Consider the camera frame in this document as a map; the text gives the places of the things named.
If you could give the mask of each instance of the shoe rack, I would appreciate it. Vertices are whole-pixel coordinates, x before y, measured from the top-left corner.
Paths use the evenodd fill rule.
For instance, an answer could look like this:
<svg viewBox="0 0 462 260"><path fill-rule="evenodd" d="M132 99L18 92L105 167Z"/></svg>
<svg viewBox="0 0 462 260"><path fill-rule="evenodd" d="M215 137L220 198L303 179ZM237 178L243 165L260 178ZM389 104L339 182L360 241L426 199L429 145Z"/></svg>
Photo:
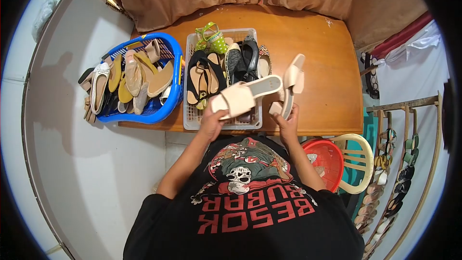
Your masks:
<svg viewBox="0 0 462 260"><path fill-rule="evenodd" d="M417 205L417 207L416 207L416 209L415 209L415 211L413 213L413 216L409 220L406 228L404 229L403 233L399 237L398 241L392 247L392 249L389 251L389 253L384 258L384 260L389 260L391 258L391 256L395 253L395 251L401 245L403 240L406 238L406 236L407 236L408 232L410 231L410 229L413 227L413 225L415 223L415 220L419 216L419 213L420 213L420 211L422 209L423 203L426 200L428 191L430 189L431 182L433 181L433 176L435 174L436 163L437 163L437 160L438 160L439 150L440 150L440 146L441 146L441 136L442 136L442 129L441 129L442 96L438 92L438 95L427 97L427 98L422 98L422 99L413 100L413 101L405 101L405 102L400 102L400 103L390 104L390 105L384 105L384 106L367 107L367 109L366 109L366 112L368 112L368 113L372 112L374 117L378 117L377 142L376 142L376 149L375 149L374 157L377 157L379 155L379 152L380 152L379 149L378 149L378 144L380 144L380 142L381 142L380 133L382 132L381 127L382 127L384 118L388 119L388 125L387 126L388 126L388 129L390 129L391 128L391 113L390 113L390 111L403 110L405 112L405 128L404 128L404 132L403 132L403 136L404 136L403 150L402 150L402 153L401 153L400 163L399 163L399 167L398 167L398 171L400 171L402 169L402 166L403 166L403 163L404 163L404 155L406 153L406 146L405 145L406 145L406 140L408 139L408 134L409 134L408 133L408 130L409 130L408 129L409 128L409 126L408 126L409 117L412 114L412 116L413 116L413 133L415 134L415 133L417 133L417 111L416 111L415 108L416 107L424 107L424 106L435 106L437 108L436 140L435 140L435 147L434 147L434 151L433 151L433 158L432 158L432 162L431 162L431 166L430 166L430 172L429 172L428 178L426 180L426 183L425 183L425 186L424 186L424 189L423 189L423 193L422 193L422 195L420 197L419 203L418 203L418 205ZM390 184L391 180L392 180L392 178L388 178L386 185L391 185ZM395 185L396 182L397 182L397 179L395 178L392 184ZM368 248L368 251L365 251L363 259L368 259L369 257L371 257L371 255L373 254L373 252L375 250L375 247L377 247L381 242L381 239L380 239L380 240L378 240L376 242L377 244L375 244L373 247L371 245L369 245L371 243L371 241L372 241L373 236L377 232L378 227L383 222L384 216L386 214L386 211L387 211L387 208L388 208L388 205L389 205L389 202L394 198L394 195L395 194L393 193L393 190L392 190L392 192L391 192L391 194L390 194L390 196L388 198L387 205L386 205L382 215L380 216L380 220L378 221L377 225L375 226L375 228L374 228L372 234L370 235L369 239L367 240L367 242L365 242L366 247Z"/></svg>

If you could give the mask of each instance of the graphic print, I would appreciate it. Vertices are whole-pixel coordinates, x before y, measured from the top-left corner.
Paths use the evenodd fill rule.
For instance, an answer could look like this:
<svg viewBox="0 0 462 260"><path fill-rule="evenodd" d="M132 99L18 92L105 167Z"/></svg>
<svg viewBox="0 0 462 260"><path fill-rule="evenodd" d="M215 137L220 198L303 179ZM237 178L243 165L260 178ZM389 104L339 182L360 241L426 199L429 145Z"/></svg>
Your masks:
<svg viewBox="0 0 462 260"><path fill-rule="evenodd" d="M290 165L250 137L220 150L204 172L211 181L191 196L200 206L197 234L261 228L315 212L315 199L295 184Z"/></svg>
<svg viewBox="0 0 462 260"><path fill-rule="evenodd" d="M202 197L208 194L205 191L217 182L218 191L211 194L242 195L275 183L290 183L293 180L289 163L271 148L251 137L224 147L208 163L206 170L215 181L205 183L197 194L191 196L191 203L194 205L202 203ZM291 185L301 194L306 194L304 189L293 183ZM308 196L317 205L311 195Z"/></svg>

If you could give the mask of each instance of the blue plastic basket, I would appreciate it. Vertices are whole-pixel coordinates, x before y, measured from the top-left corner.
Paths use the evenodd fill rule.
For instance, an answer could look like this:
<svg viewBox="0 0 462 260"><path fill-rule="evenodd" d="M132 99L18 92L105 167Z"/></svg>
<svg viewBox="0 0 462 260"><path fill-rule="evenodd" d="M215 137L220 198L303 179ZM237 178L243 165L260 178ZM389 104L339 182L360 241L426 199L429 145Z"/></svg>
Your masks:
<svg viewBox="0 0 462 260"><path fill-rule="evenodd" d="M159 95L148 101L143 113L140 115L134 113L119 113L115 110L107 116L103 113L96 116L101 122L132 121L143 124L155 124L167 118L173 109L182 102L184 70L182 68L181 61L183 52L179 43L171 35L163 32L145 34L114 47L108 52L108 54L111 56L112 60L114 60L117 55L121 54L122 64L125 64L124 54L128 50L133 49L137 52L145 50L145 46L147 46L153 39L157 39L159 41L161 53L160 62L165 65L171 59L175 60L170 94L164 105L162 106L160 104Z"/></svg>

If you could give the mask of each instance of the skull graphic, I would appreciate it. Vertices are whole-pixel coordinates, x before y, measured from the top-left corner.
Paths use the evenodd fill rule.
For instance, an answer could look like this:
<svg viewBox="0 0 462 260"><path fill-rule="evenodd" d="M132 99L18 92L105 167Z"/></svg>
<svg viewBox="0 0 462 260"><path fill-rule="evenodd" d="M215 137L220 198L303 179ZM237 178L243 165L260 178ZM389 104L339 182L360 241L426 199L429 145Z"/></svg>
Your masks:
<svg viewBox="0 0 462 260"><path fill-rule="evenodd" d="M228 180L228 190L237 195L245 194L249 191L251 171L245 167L235 167L229 174L226 174Z"/></svg>

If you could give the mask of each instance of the plastic bag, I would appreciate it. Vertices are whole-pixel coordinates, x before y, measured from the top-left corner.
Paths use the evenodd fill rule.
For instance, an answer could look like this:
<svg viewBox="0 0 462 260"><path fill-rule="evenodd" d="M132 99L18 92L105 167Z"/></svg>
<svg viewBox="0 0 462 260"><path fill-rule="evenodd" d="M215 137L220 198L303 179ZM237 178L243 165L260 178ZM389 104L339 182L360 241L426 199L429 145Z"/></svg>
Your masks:
<svg viewBox="0 0 462 260"><path fill-rule="evenodd" d="M40 7L40 11L35 18L34 23L32 24L32 37L35 42L37 42L38 38L40 37L45 23L53 14L53 11L55 11L57 3L58 2L56 0L45 0L45 2Z"/></svg>

